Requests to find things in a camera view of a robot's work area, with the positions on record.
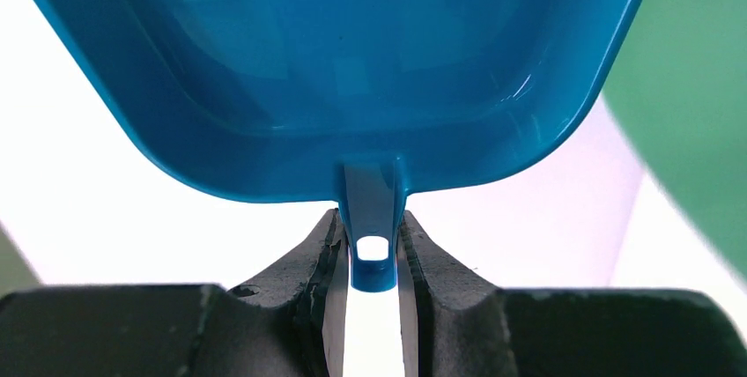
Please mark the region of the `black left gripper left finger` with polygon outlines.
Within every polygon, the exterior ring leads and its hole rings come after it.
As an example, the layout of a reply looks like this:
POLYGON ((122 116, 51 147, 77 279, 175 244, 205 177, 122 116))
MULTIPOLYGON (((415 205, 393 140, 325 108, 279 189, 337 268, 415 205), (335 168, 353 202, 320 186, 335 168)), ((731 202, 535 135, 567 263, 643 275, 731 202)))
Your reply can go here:
POLYGON ((337 210, 218 285, 66 285, 1 301, 4 376, 339 376, 348 244, 337 210))

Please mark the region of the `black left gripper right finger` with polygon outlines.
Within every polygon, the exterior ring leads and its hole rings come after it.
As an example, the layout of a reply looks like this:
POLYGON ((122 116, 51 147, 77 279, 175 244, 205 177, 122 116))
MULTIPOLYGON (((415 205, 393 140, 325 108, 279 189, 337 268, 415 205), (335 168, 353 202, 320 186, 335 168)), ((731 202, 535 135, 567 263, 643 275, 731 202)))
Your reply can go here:
POLYGON ((705 294, 670 289, 500 288, 406 213, 397 272, 409 376, 728 376, 746 349, 705 294))

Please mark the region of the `blue plastic dustpan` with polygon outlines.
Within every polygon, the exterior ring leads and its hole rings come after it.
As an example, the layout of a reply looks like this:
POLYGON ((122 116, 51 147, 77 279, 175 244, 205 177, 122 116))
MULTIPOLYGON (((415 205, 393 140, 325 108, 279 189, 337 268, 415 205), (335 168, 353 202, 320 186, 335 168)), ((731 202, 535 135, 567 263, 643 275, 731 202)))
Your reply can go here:
POLYGON ((335 201, 396 284, 408 195, 517 174, 601 91, 641 0, 34 0, 137 149, 248 203, 335 201))

